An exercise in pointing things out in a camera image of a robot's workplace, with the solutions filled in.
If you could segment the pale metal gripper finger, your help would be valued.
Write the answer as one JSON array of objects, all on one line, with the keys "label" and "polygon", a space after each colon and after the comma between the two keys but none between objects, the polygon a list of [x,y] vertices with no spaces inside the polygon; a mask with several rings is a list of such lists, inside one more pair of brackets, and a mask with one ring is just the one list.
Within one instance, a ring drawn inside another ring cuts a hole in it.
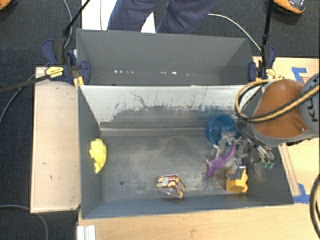
[{"label": "pale metal gripper finger", "polygon": [[235,137],[223,136],[218,142],[220,150],[225,150],[227,147],[236,144],[237,139]]},{"label": "pale metal gripper finger", "polygon": [[231,165],[231,172],[226,173],[227,180],[240,180],[246,169],[243,158],[234,158]]}]

